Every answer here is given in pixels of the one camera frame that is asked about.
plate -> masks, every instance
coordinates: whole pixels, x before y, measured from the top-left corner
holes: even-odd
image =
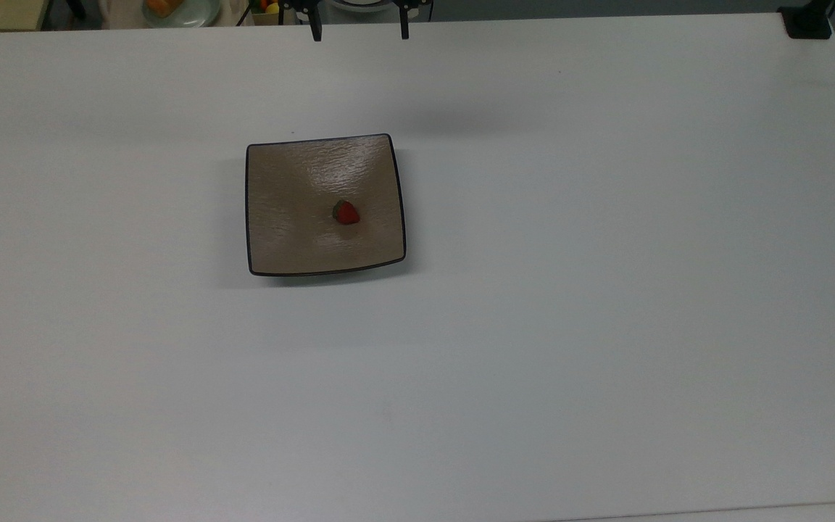
[[[360,221],[334,219],[340,199]],[[404,259],[404,208],[387,133],[246,148],[246,255],[258,276],[365,270]]]
[[[146,2],[140,6],[146,24],[154,28],[205,27],[215,22],[220,10],[220,0],[185,0],[170,16],[162,19],[146,8]]]

strawberry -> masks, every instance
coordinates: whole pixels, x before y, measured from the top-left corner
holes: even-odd
[[[359,222],[357,208],[351,202],[341,199],[334,205],[334,219],[341,225],[352,225]]]

square plate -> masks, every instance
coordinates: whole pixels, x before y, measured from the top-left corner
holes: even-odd
[[[360,221],[341,225],[345,199]],[[246,148],[246,255],[258,276],[335,274],[404,259],[404,208],[391,136]]]

plate rim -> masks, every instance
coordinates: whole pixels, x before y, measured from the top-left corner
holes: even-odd
[[[395,171],[395,187],[398,188],[398,214],[402,219],[402,256],[390,261],[383,261],[373,265],[363,265],[362,267],[342,268],[341,270],[321,270],[315,272],[256,272],[253,271],[253,254],[251,247],[249,247],[249,150],[252,146],[268,146],[268,145],[289,145],[291,143],[311,143],[316,141],[336,141],[339,139],[353,139],[353,138],[375,138],[376,136],[385,136],[389,140],[389,149],[391,150],[391,164]],[[324,276],[330,274],[345,274],[348,272],[358,272],[361,270],[369,270],[369,268],[385,267],[385,265],[393,265],[404,261],[408,254],[407,231],[404,227],[404,198],[402,197],[402,179],[398,173],[398,159],[395,157],[395,146],[391,141],[390,133],[364,133],[358,136],[338,136],[338,138],[315,138],[315,139],[295,139],[291,141],[275,141],[271,143],[252,143],[246,146],[244,153],[244,231],[246,234],[246,265],[248,265],[249,273],[254,276],[262,277],[304,277],[304,276]]]

floor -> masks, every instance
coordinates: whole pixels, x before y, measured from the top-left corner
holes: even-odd
[[[47,25],[52,30],[101,29],[96,0],[82,0],[82,3],[86,19],[76,20],[66,0],[53,0]],[[802,0],[437,0],[432,20],[775,12],[783,4],[795,6],[802,4]],[[832,23],[835,30],[835,13]]]

